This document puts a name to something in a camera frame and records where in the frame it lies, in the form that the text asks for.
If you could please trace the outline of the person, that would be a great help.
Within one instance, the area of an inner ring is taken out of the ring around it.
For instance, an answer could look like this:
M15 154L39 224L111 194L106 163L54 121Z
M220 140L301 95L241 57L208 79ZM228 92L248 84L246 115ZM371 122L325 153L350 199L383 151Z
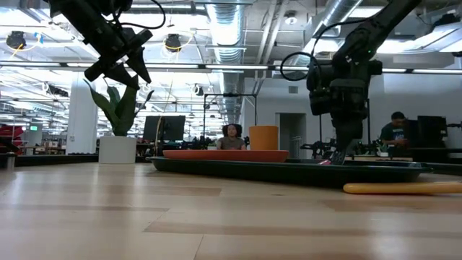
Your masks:
M407 119L401 111L391 115L391 122L381 129L380 140L383 144L395 147L405 147L409 144Z
M218 150L246 150L246 144L242 138L242 126L231 123L222 127L223 137L217 140Z

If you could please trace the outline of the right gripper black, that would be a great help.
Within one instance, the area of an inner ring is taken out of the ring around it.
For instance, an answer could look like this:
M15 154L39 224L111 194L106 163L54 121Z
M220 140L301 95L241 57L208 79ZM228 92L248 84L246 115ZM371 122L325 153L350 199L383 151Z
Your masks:
M329 113L336 131L336 149L331 157L333 165L342 165L346 150L351 152L363 135L363 120L367 116L366 99L370 79L381 75L383 63L372 60L358 64L333 64L330 60L309 64L306 86L310 108L315 116ZM354 118L347 122L341 118Z

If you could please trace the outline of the green plant in white pot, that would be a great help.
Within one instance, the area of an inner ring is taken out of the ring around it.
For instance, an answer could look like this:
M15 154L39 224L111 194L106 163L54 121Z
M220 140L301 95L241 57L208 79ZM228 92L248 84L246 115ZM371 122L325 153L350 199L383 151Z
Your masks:
M100 137L98 162L102 164L133 164L136 162L136 138L128 137L139 111L151 100L154 90L148 92L144 102L137 106L137 93L140 89L138 77L133 77L134 85L127 85L122 96L116 87L107 86L109 98L94 90L88 80L95 105L109 121L113 135Z

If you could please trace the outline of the orange plate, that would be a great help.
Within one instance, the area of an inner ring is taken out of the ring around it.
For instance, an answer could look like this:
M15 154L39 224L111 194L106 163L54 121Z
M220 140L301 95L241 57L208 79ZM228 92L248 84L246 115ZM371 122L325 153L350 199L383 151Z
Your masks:
M283 163L288 151L285 150L165 150L164 157L173 160L221 160L221 161L246 161L246 162L270 162Z

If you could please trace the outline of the orange cup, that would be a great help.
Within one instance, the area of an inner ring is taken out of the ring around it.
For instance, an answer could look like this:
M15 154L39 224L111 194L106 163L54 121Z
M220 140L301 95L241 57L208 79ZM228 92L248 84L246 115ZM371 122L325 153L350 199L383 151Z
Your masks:
M251 126L249 134L251 150L278 150L279 129L277 126Z

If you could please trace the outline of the black aluminium table frame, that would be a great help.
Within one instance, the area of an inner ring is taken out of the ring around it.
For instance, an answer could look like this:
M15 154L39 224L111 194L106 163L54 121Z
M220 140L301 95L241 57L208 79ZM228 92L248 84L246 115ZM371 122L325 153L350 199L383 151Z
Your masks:
M26 166L43 166L43 165L61 165L61 164L76 164L76 163L97 163L97 155L18 155L15 158L15 167ZM409 165L409 161L392 161L392 160L347 160L346 164L378 164L385 165L386 163L394 163L401 165ZM435 174L446 174L450 176L462 177L462 163L448 164L436 162L421 162L421 166L427 166L434 169Z

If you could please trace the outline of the dark green tray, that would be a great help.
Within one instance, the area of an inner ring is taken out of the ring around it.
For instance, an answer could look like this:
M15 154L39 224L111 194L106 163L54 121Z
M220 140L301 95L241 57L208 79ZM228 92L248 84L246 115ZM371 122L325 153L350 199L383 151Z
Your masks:
M345 165L319 165L314 161L244 162L174 160L151 157L158 171L299 186L341 188L347 183L410 183L433 169L419 162L347 161Z

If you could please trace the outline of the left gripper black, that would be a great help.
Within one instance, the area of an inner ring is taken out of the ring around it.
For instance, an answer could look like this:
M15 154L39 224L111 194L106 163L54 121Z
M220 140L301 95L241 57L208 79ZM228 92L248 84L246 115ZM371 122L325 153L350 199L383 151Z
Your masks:
M138 77L132 77L124 65L133 69L145 82L152 82L143 57L143 45L151 37L152 33L147 29L135 34L131 28L112 28L107 33L99 34L97 40L90 41L90 45L97 50L100 57L85 70L84 75L92 82L103 74L127 87L139 90Z

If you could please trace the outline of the black background monitor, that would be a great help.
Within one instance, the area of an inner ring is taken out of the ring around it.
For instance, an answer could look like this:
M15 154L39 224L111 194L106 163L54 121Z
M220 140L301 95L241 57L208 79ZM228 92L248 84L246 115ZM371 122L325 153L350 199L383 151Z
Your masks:
M185 116L147 116L144 125L145 140L183 140Z
M443 148L448 137L446 118L442 116L417 116L419 146Z

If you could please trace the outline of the black ceiling device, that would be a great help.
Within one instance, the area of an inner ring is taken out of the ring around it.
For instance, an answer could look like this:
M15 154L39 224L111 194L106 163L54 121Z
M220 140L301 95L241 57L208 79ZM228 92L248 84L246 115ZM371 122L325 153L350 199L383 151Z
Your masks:
M179 34L169 34L165 39L164 46L169 52L179 52L181 50L181 41Z
M6 38L6 44L13 49L23 49L27 46L23 31L11 31Z

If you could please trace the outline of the silver ventilation duct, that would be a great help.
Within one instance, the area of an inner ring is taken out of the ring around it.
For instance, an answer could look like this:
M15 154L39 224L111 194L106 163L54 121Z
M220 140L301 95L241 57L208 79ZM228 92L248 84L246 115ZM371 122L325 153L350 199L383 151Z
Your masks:
M237 4L206 4L210 19L210 33L215 60L218 64L243 63L243 26L245 7ZM221 92L243 93L243 76L237 72L222 72L219 76ZM237 123L240 117L241 97L224 97L222 104L228 123Z

